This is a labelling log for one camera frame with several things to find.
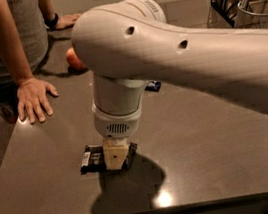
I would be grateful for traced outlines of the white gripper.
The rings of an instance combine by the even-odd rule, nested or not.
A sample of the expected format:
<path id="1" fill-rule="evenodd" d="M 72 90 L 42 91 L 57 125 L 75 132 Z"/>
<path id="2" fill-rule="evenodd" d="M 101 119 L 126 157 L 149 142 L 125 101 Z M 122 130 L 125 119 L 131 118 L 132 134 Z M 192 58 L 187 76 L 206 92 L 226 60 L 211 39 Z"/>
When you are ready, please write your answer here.
<path id="1" fill-rule="evenodd" d="M 92 107 L 94 126 L 104 137 L 102 145 L 106 169 L 121 170 L 129 151 L 126 138 L 131 137 L 139 127 L 142 104 L 139 104 L 135 112 L 125 116 L 110 115 L 95 105 Z"/>

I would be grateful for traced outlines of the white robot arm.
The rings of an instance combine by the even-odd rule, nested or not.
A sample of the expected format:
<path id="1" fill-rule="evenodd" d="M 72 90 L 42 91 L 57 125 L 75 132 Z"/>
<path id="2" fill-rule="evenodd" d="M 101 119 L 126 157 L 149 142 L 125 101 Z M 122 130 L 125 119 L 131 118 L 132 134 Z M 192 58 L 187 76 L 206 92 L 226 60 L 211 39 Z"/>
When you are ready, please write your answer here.
<path id="1" fill-rule="evenodd" d="M 124 0 L 85 12 L 71 39 L 94 75 L 94 126 L 109 170 L 128 158 L 126 142 L 137 131 L 148 80 L 268 114 L 268 29 L 175 27 L 153 0 Z"/>

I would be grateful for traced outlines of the person's right hand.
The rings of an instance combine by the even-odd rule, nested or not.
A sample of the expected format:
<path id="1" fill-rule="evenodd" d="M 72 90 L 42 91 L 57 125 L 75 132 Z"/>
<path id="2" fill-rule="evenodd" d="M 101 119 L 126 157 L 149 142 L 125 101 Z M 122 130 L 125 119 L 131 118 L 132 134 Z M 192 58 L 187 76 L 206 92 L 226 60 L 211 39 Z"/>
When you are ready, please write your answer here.
<path id="1" fill-rule="evenodd" d="M 55 86 L 35 77 L 23 79 L 18 85 L 18 113 L 21 121 L 28 119 L 31 124 L 43 123 L 54 113 L 47 94 L 58 96 Z"/>

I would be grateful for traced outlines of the person's left hand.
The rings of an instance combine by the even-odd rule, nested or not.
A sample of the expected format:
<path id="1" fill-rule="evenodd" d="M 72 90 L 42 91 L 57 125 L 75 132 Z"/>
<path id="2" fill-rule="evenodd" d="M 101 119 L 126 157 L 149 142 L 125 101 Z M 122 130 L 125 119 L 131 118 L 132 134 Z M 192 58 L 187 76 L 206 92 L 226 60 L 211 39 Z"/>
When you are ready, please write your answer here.
<path id="1" fill-rule="evenodd" d="M 77 19 L 79 19 L 81 14 L 66 14 L 58 18 L 58 22 L 55 25 L 55 29 L 61 31 L 63 29 L 71 28 L 75 25 Z"/>

